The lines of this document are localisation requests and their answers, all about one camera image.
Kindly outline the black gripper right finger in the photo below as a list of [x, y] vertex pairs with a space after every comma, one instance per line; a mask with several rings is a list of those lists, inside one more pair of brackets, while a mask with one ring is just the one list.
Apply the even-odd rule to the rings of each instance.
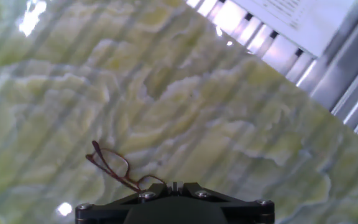
[[243, 201], [196, 182], [179, 186], [178, 196], [189, 200], [181, 208], [192, 218], [200, 218], [199, 223], [274, 223], [271, 200]]

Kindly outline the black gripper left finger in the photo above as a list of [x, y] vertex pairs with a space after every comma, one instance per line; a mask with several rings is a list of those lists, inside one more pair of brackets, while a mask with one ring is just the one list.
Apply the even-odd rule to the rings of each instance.
[[105, 205], [83, 203], [75, 208], [75, 224], [124, 223], [129, 212], [143, 205], [170, 195], [167, 184], [152, 184], [148, 189], [126, 196]]

